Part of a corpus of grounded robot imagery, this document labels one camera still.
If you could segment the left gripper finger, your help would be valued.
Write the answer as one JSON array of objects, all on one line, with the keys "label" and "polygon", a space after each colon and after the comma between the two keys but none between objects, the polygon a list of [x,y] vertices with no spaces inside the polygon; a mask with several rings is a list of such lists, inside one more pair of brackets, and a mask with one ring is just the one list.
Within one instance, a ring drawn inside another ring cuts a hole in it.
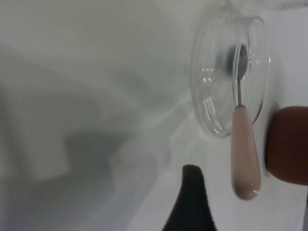
[{"label": "left gripper finger", "polygon": [[184,165],[181,188],[165,231],[215,231],[200,167]]}]

